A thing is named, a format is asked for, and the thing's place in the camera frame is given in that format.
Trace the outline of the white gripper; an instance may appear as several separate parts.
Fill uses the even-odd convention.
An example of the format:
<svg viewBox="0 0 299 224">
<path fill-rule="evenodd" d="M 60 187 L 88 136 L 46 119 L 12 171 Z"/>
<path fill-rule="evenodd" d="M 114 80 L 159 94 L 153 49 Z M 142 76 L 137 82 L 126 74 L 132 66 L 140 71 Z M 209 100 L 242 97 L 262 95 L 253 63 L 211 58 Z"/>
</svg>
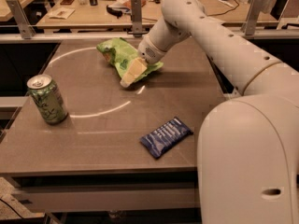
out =
<svg viewBox="0 0 299 224">
<path fill-rule="evenodd" d="M 163 38 L 145 35 L 138 46 L 138 55 L 141 58 L 135 58 L 130 62 L 127 71 L 121 78 L 121 85 L 128 88 L 147 70 L 147 63 L 157 63 L 165 54 L 165 41 Z"/>
</svg>

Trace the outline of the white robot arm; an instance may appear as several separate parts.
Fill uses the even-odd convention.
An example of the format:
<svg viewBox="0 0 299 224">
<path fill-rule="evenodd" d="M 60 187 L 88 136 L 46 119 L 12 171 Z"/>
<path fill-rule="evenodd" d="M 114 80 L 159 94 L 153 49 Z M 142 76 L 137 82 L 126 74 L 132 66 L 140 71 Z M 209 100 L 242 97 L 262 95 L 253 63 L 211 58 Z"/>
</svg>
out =
<svg viewBox="0 0 299 224">
<path fill-rule="evenodd" d="M 198 136 L 203 224 L 298 224 L 299 74 L 208 17 L 197 0 L 162 0 L 124 87 L 190 36 L 239 97 L 216 106 Z"/>
</svg>

